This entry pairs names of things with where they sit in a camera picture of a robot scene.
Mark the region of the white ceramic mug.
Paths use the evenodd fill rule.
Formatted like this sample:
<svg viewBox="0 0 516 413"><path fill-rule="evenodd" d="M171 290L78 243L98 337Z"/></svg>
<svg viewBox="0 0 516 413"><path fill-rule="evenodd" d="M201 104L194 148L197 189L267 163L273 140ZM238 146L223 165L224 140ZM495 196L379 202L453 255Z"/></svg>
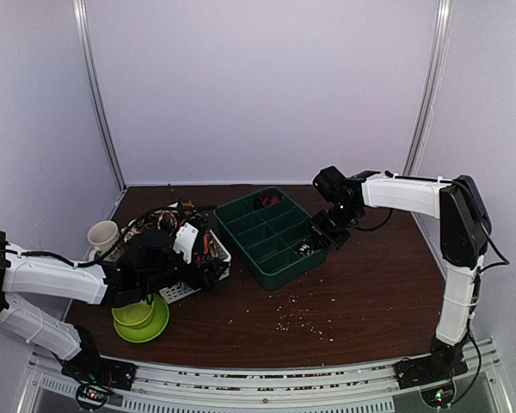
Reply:
<svg viewBox="0 0 516 413"><path fill-rule="evenodd" d="M112 220L103 220L94 224L87 233L91 250L89 260L93 261L99 255L107 252L120 237L120 230Z"/></svg>

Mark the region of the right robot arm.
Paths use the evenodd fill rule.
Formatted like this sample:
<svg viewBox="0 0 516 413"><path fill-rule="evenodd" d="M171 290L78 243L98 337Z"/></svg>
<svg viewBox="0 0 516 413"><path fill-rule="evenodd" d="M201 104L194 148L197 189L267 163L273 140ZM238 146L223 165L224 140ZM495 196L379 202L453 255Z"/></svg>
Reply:
<svg viewBox="0 0 516 413"><path fill-rule="evenodd" d="M365 170L344 176L335 166L321 170L313 187L331 203L316 213L310 230L322 244L340 248L352 229L359 229L367 208L416 213L439 223L439 251L445 265L445 290L440 319L424 360L429 379L443 379L454 370L470 338L470 324L479 301L484 259L489 250L497 266L508 259L495 246L492 224L471 176L453 179L402 176Z"/></svg>

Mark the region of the red blue rolled tie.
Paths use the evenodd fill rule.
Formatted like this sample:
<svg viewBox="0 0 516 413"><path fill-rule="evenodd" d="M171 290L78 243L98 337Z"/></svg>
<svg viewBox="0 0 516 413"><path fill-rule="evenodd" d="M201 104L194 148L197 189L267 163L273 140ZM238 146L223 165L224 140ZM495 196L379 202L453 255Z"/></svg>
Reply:
<svg viewBox="0 0 516 413"><path fill-rule="evenodd" d="M259 193L253 200L253 206L256 210L274 206L282 200L282 197L275 192Z"/></svg>

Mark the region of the green bowl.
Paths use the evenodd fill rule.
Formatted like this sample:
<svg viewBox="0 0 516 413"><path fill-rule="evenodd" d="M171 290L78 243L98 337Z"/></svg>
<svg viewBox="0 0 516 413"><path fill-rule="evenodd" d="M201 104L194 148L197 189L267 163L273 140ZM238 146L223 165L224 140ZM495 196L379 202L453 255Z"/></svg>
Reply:
<svg viewBox="0 0 516 413"><path fill-rule="evenodd" d="M146 300L126 305L111 310L114 321L121 327L140 329L145 327L152 319L155 303Z"/></svg>

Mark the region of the black white floral tie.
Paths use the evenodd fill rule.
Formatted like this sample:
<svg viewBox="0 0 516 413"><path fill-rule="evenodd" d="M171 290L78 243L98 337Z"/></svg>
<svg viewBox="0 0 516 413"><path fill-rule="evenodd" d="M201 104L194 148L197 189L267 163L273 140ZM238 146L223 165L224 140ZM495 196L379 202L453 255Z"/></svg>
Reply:
<svg viewBox="0 0 516 413"><path fill-rule="evenodd" d="M296 248L296 253L299 257L307 257L316 252L313 245L310 245L309 243L301 243Z"/></svg>

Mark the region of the white plastic basket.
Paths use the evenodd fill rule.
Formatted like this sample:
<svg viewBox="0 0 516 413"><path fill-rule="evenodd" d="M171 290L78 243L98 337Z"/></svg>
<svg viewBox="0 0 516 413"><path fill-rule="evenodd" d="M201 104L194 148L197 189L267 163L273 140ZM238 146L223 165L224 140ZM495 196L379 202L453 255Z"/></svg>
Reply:
<svg viewBox="0 0 516 413"><path fill-rule="evenodd" d="M136 274L170 304L211 291L230 275L231 255L207 219L214 208L181 198L125 228L122 240Z"/></svg>

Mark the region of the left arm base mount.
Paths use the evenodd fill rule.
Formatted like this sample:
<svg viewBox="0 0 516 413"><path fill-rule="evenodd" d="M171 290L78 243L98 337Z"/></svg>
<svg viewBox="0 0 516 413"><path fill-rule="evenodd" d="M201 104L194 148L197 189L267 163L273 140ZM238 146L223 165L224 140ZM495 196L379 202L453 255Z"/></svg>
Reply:
<svg viewBox="0 0 516 413"><path fill-rule="evenodd" d="M80 367L70 361L59 361L61 373L79 384L101 387L108 391L130 391L136 376L137 366L130 362L103 358L97 365Z"/></svg>

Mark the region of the green plate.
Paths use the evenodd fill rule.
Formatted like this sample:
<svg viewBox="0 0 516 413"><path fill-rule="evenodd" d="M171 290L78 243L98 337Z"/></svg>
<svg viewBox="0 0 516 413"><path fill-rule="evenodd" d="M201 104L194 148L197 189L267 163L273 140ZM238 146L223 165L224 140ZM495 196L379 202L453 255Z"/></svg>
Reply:
<svg viewBox="0 0 516 413"><path fill-rule="evenodd" d="M151 321L143 328L129 329L121 327L114 321L114 329L118 336L130 343L146 343L159 337L169 323L169 308L166 301L157 294L144 299L155 303L155 310Z"/></svg>

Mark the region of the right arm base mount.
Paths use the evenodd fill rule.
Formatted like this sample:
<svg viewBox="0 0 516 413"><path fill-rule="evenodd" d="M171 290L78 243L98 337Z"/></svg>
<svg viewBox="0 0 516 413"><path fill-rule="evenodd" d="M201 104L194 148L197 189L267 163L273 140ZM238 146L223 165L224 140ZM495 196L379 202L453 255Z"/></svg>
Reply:
<svg viewBox="0 0 516 413"><path fill-rule="evenodd" d="M449 379L467 373L465 361L457 361L452 366L437 364L431 355L415 359L404 358L394 365L394 372L401 390Z"/></svg>

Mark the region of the green divided organizer tray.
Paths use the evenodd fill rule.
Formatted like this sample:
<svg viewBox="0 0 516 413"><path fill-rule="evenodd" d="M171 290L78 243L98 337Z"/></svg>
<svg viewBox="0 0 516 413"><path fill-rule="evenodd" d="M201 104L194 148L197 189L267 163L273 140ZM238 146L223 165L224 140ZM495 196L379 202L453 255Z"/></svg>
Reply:
<svg viewBox="0 0 516 413"><path fill-rule="evenodd" d="M256 210L254 198L262 192L275 192L280 203ZM323 264L329 248L299 257L296 248L312 241L311 216L280 188L267 187L218 206L214 212L221 235L232 246L242 262L267 291Z"/></svg>

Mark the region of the aluminium front rail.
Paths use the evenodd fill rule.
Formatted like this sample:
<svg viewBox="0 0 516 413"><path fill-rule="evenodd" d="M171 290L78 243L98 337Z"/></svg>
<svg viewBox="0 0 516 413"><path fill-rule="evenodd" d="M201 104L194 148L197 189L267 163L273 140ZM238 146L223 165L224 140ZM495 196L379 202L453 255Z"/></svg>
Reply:
<svg viewBox="0 0 516 413"><path fill-rule="evenodd" d="M395 360L332 367L227 369L136 362L132 386L100 412L434 412L426 398L454 390L450 412L512 412L494 344L467 345L467 373L407 389Z"/></svg>

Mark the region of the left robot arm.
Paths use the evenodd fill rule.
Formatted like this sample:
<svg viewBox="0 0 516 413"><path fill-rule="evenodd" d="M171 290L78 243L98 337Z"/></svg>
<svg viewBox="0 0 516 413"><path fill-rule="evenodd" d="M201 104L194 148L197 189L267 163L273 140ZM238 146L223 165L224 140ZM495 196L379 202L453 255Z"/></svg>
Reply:
<svg viewBox="0 0 516 413"><path fill-rule="evenodd" d="M196 230L171 236L147 229L120 240L120 257L110 262L99 256L92 262L71 262L51 252L23 250L0 231L0 327L52 352L71 376L97 382L109 374L91 333L67 324L26 301L23 293L121 308L149 301L154 293L184 283L210 290L230 260L222 247L199 246Z"/></svg>

